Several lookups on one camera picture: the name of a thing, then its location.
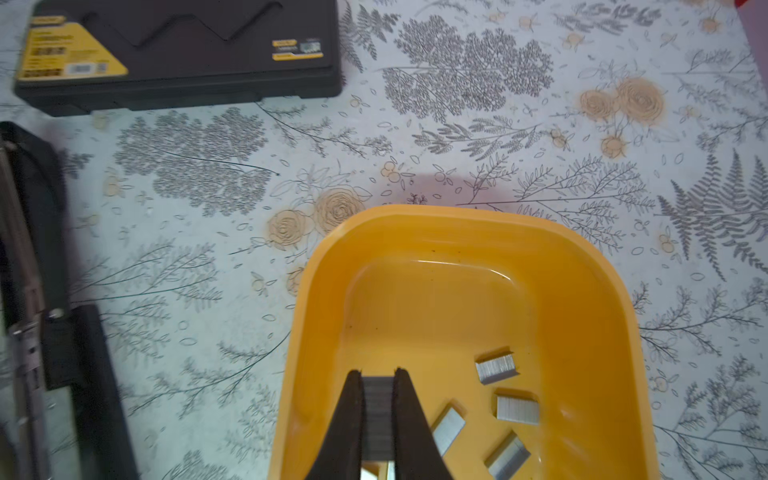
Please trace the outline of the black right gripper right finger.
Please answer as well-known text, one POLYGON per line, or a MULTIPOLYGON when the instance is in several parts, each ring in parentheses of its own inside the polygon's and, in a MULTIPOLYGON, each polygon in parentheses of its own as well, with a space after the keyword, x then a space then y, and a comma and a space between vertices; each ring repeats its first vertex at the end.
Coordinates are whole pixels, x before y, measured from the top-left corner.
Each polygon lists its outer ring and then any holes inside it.
POLYGON ((394 374, 392 424, 396 479, 452 479, 403 368, 394 374))

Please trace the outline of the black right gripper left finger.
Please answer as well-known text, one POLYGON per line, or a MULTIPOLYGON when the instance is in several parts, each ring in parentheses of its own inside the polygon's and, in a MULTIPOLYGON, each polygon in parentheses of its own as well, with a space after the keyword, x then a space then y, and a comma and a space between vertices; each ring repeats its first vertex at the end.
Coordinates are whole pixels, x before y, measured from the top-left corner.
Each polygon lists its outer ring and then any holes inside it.
POLYGON ((361 372, 347 374, 323 443, 306 480, 360 478, 364 420, 361 372))

